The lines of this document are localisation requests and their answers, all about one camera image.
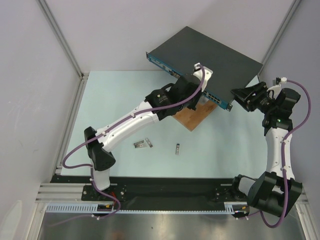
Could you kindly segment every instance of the white tabletop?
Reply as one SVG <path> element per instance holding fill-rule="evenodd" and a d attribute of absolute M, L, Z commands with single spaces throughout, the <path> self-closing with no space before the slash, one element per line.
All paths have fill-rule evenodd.
<path fill-rule="evenodd" d="M 152 90 L 176 78 L 164 71 L 92 71 L 72 131 L 68 152 L 84 142 L 84 130 L 104 127 L 133 110 Z M 254 78 L 250 85 L 258 83 Z M 233 178 L 238 174 L 258 178 L 267 166 L 263 114 L 246 112 L 235 101 L 231 112 L 216 108 L 190 132 L 173 117 L 150 125 L 124 140 L 112 152 L 116 163 L 111 176 Z M 134 148 L 149 138 L 152 148 Z M 176 155 L 176 144 L 180 144 Z M 85 147 L 68 165 L 89 163 Z M 62 169 L 62 175 L 89 176 L 88 167 Z"/>

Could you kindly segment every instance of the shiny metallic surface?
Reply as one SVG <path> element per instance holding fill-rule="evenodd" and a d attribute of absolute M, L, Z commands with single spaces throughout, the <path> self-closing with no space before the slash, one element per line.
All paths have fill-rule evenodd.
<path fill-rule="evenodd" d="M 90 215 L 46 213 L 38 240 L 305 240 L 296 208 L 279 228 L 264 225 L 259 214 L 249 220 L 231 215 L 116 214 L 96 220 Z M 270 222 L 277 218 L 267 216 Z"/>

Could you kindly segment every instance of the wall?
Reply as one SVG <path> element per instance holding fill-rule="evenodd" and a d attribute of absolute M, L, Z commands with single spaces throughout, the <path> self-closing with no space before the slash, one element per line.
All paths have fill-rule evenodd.
<path fill-rule="evenodd" d="M 302 1 L 279 45 L 265 66 L 261 80 L 288 77 L 303 84 L 311 97 L 312 112 L 309 121 L 299 129 L 291 141 L 291 161 L 295 177 L 302 181 L 314 216 L 320 226 L 320 1 Z M 294 107 L 292 120 L 298 125 L 306 116 L 307 98 L 302 97 Z"/>
<path fill-rule="evenodd" d="M 47 0 L 81 69 L 153 70 L 150 52 L 185 26 L 257 60 L 293 0 Z"/>
<path fill-rule="evenodd" d="M 0 5 L 0 222 L 22 200 L 20 240 L 55 164 L 79 78 L 35 0 Z"/>

